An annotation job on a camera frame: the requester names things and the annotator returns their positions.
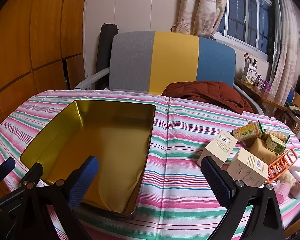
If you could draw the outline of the cracker pack upright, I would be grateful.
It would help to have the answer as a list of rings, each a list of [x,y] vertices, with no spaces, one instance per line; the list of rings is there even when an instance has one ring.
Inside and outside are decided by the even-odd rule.
[[[262,127],[259,122],[249,122],[247,125],[234,129],[231,135],[238,142],[245,141],[251,138],[260,137],[262,135]]]

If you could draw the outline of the dark red jacket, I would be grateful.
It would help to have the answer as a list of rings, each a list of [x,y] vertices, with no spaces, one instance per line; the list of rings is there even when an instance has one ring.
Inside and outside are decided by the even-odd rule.
[[[170,83],[162,93],[169,98],[206,102],[235,113],[253,112],[249,102],[224,82],[189,81]]]

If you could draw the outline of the white foam block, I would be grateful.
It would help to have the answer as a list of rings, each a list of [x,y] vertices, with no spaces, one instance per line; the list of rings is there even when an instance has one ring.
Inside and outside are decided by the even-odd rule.
[[[289,172],[297,181],[300,181],[300,158],[289,168]]]

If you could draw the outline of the orange plastic rack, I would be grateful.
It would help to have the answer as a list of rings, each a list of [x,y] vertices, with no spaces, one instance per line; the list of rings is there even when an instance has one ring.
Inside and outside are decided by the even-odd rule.
[[[284,174],[298,159],[295,151],[290,148],[268,165],[267,183],[270,184]]]

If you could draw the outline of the pink striped sock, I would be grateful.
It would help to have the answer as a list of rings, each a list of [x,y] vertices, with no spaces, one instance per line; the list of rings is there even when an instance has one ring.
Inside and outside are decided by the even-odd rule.
[[[300,198],[300,181],[296,181],[294,185],[290,188],[289,195],[290,198],[294,198],[294,199]]]

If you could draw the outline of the white mug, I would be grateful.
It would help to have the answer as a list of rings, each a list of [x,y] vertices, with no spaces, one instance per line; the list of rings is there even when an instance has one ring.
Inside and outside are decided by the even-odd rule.
[[[262,79],[256,79],[254,85],[258,89],[263,89],[264,88],[264,81]]]

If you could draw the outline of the beige carton with barcode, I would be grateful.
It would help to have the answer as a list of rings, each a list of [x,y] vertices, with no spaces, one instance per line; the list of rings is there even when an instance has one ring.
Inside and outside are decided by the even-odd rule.
[[[237,139],[226,131],[220,131],[218,135],[206,145],[201,153],[197,164],[201,166],[202,159],[211,157],[215,163],[222,167],[234,149]]]

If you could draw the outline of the floral curtain left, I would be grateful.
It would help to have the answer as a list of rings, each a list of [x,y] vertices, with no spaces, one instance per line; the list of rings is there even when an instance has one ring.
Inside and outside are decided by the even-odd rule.
[[[181,0],[171,32],[214,40],[227,0]]]

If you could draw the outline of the grey yellow blue chair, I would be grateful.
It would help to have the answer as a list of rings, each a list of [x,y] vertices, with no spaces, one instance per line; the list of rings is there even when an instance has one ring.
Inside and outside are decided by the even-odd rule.
[[[224,82],[245,98],[253,111],[261,107],[235,84],[236,52],[208,38],[160,31],[134,31],[113,38],[110,65],[80,82],[84,90],[107,76],[109,90],[161,94],[170,83]]]

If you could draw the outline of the tan sponge block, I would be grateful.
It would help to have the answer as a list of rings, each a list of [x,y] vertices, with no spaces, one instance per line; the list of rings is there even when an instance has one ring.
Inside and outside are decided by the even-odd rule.
[[[271,164],[277,158],[276,153],[268,149],[266,142],[260,138],[255,139],[252,146],[248,148],[248,151],[267,165]]]

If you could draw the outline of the cream sock ball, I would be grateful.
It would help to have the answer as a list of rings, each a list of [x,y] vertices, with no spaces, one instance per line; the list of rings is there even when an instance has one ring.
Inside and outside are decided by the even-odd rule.
[[[288,183],[290,186],[293,186],[296,182],[296,179],[294,178],[294,176],[291,174],[291,172],[289,170],[286,170],[285,172],[283,172],[278,180],[282,183],[282,182],[286,182]]]

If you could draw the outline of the beige carton with drawing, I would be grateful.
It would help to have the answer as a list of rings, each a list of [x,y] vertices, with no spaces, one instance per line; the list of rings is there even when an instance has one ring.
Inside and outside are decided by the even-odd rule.
[[[244,148],[238,150],[226,171],[250,187],[259,187],[268,179],[268,165]]]

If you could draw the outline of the window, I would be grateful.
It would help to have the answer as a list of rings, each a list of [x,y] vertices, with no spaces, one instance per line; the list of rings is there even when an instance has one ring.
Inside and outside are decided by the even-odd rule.
[[[216,39],[270,61],[274,27],[273,0],[227,0]]]

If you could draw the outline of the cracker pack flat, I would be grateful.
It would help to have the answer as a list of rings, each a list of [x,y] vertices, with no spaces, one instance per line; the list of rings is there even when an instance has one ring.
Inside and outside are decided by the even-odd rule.
[[[274,136],[277,139],[280,139],[281,141],[283,141],[284,143],[286,143],[290,137],[290,135],[286,134],[286,133],[282,133],[282,132],[278,132],[278,131],[272,131],[269,129],[264,129],[263,133],[261,135],[261,139],[266,141],[266,139],[270,136]]]

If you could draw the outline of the small green box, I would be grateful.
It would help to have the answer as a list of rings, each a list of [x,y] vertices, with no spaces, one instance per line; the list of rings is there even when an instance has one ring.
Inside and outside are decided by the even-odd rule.
[[[266,147],[278,155],[281,155],[286,149],[285,143],[272,134],[270,134],[266,139]]]

